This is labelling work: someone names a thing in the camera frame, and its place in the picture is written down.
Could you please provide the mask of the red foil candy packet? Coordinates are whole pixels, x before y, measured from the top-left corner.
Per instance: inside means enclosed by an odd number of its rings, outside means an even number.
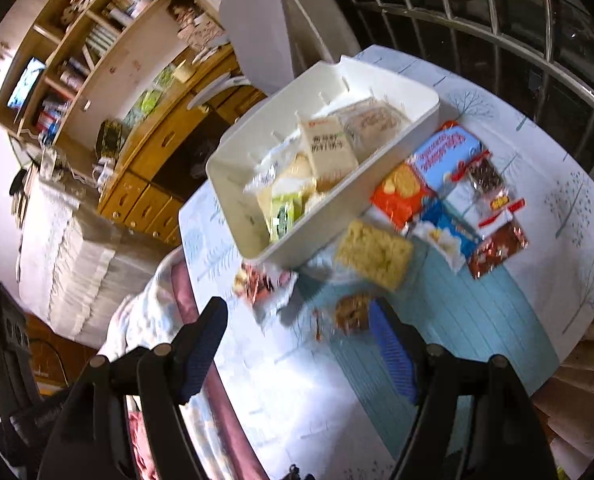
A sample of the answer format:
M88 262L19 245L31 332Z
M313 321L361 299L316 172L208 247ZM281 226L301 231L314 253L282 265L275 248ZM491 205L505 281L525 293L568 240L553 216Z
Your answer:
M479 280L528 245L528 238L517 220L504 223L485 238L470 256L470 275L474 280Z

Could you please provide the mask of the large rice cracker bag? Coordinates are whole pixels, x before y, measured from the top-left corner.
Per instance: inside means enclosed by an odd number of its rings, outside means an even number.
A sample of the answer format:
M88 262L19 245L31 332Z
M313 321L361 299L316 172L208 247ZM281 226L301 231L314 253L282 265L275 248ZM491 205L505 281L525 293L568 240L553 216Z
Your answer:
M396 290L408 272L414 245L399 234L359 219L347 227L335 261L382 288Z

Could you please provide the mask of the blue white snack packet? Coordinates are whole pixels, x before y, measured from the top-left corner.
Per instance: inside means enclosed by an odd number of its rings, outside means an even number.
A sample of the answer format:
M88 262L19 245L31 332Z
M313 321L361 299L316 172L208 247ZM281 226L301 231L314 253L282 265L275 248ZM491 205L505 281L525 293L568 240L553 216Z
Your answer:
M434 200L419 215L412 234L431 245L453 273L460 271L480 243L480 236L456 218L441 200Z

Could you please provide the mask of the small red foil packet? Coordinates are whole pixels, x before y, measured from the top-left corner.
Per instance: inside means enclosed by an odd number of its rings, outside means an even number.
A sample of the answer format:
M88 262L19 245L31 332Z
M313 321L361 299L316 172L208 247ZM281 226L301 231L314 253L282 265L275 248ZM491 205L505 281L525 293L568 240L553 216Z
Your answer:
M236 272L233 292L254 310L276 310L291 299L298 274L274 264L253 266L243 262Z

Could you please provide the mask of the clear packet dark nuts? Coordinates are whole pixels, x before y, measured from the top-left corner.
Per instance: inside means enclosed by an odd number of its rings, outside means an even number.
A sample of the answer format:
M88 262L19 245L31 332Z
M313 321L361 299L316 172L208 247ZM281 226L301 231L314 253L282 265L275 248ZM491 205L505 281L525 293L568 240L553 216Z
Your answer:
M491 162L491 153L486 150L475 155L468 162L461 162L452 174L455 184L465 182L474 192L474 206L477 212L477 228L491 226L498 217L508 212L516 214L526 206L515 188L508 184Z

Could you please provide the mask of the orange cracker packet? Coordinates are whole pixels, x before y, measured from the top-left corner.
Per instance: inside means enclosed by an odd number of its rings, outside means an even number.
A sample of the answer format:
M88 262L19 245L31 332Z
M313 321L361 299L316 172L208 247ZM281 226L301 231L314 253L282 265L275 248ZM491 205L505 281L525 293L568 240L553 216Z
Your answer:
M401 162L377 185L371 203L402 230L435 198L435 193L407 162Z

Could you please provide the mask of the blue Russian biscuit pack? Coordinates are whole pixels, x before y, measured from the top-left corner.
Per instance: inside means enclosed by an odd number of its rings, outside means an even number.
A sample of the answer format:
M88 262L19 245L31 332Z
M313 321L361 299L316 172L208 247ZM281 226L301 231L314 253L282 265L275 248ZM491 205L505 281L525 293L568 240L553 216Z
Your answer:
M458 122L445 122L412 153L407 164L427 188L446 195L462 170L486 148Z

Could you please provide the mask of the green pineapple cake packet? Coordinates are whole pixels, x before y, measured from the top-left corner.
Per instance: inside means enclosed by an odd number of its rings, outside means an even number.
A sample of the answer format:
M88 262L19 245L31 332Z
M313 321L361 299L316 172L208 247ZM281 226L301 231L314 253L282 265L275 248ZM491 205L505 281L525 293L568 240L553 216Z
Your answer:
M275 196L270 209L270 242L286 236L303 216L303 194L291 193Z

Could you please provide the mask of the beige biscuit carton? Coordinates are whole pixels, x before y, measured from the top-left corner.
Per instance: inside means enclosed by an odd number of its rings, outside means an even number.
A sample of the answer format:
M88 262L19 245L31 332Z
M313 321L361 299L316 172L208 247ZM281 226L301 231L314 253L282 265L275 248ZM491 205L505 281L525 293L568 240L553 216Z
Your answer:
M299 122L301 144L311 167L318 192L327 192L359 162L339 120L334 116Z

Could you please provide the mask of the clear fried noodle snack packet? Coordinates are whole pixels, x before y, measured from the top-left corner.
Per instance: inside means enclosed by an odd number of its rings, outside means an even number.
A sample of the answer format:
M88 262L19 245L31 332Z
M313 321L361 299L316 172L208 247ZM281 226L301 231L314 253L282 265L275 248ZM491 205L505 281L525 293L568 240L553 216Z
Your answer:
M345 106L333 116L343 127L360 164L411 125L400 110L375 98Z

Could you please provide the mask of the brown nut bar packet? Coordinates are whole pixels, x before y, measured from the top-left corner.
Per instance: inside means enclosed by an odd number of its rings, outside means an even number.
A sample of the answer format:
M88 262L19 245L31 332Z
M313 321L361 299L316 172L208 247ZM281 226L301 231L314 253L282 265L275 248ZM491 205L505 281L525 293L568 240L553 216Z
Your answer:
M372 299L373 296L368 292L355 292L341 297L334 307L314 309L314 339L322 341L324 338L352 336L368 330Z

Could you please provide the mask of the white floral bedsheet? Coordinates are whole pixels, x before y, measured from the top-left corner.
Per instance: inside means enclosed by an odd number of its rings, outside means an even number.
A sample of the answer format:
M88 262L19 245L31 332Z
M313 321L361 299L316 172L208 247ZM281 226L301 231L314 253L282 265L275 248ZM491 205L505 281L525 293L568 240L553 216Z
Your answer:
M182 247L175 248L160 261L142 292L122 300L98 351L101 356L115 361L134 348L152 349L173 341L184 324L173 289L175 269L185 269Z

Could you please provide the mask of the tree pattern tablecloth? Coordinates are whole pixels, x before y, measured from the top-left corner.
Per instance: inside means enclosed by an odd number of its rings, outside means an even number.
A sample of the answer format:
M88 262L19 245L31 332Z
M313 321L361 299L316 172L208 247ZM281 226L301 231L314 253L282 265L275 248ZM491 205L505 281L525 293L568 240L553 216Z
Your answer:
M477 136L525 202L516 220L526 247L502 261L475 255L453 270L439 250L416 240L389 303L454 356L506 356L536 391L594 318L593 180L529 118L472 82L384 47L365 49L360 60L433 87L441 118ZM318 479L386 477L415 408L393 388L374 338L334 322L337 301L367 282L327 246L300 269L289 304L258 320L233 295L242 258L210 184L179 219L196 301L220 296L229 305L218 373L263 471L272 479L290 466Z

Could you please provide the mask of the wooden desk with drawers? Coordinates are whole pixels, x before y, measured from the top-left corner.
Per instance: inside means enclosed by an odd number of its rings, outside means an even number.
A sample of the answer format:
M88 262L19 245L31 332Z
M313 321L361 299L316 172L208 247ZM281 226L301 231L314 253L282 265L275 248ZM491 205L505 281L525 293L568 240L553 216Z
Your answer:
M178 246L179 211L207 180L207 160L227 129L265 98L252 86L210 88L241 74L233 48L225 46L199 63L188 81L171 84L129 134L98 213Z

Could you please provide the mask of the white plastic storage bin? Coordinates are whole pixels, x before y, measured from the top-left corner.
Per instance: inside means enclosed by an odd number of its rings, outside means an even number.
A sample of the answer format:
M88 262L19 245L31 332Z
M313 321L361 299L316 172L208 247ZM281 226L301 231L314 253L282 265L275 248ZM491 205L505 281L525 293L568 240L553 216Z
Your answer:
M271 96L207 162L239 254L282 268L307 261L431 136L439 105L426 84L347 56Z

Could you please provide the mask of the wooden bookshelf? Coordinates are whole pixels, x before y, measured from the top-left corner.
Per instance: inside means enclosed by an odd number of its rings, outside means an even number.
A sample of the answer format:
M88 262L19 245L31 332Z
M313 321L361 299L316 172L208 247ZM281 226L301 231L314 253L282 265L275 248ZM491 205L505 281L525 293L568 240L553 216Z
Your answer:
M210 16L220 0L194 0ZM172 0L48 0L0 86L0 127L24 145L42 138L90 154L106 119L134 101L184 49Z

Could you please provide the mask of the metal window grille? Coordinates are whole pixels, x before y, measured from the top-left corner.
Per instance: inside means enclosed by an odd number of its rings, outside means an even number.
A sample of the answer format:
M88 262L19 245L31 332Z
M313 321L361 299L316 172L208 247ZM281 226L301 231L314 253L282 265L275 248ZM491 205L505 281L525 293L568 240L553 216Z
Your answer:
M594 18L579 0L335 0L363 48L486 89L594 165Z

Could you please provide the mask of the grey office chair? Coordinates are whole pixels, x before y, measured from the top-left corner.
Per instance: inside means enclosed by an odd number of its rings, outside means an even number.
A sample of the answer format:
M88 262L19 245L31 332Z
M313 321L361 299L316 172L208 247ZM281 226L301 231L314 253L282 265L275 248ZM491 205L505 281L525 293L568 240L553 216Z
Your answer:
M239 86L272 96L313 64L360 50L336 0L221 0L219 18L242 74L218 77L188 110Z

